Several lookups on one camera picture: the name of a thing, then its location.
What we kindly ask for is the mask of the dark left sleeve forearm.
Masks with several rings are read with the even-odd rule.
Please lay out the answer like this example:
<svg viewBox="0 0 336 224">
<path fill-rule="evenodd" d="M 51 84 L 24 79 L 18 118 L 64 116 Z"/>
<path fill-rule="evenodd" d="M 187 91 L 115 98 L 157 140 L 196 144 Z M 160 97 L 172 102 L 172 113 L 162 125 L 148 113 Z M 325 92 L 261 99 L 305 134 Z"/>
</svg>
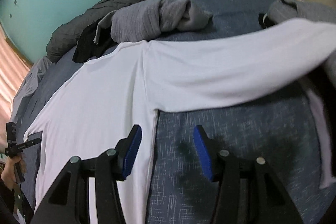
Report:
<svg viewBox="0 0 336 224">
<path fill-rule="evenodd" d="M 26 196 L 22 194 L 22 210 L 25 223 L 31 223 L 34 212 Z M 1 179 L 1 223 L 19 223 L 14 217 L 15 192 L 10 190 Z"/>
</svg>

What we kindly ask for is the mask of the person's left hand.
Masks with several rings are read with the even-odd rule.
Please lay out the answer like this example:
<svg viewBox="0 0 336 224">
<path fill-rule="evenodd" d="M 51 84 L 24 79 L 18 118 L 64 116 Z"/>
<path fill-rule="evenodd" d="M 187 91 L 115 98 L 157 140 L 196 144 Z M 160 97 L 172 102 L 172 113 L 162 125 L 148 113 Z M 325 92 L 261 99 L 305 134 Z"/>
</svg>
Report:
<svg viewBox="0 0 336 224">
<path fill-rule="evenodd" d="M 14 184 L 16 183 L 16 177 L 15 177 L 16 163 L 19 163 L 21 171 L 25 173 L 26 163 L 24 161 L 24 156 L 21 153 L 13 158 L 8 157 L 6 160 L 5 167 L 1 173 L 2 181 L 10 191 L 12 191 Z"/>
</svg>

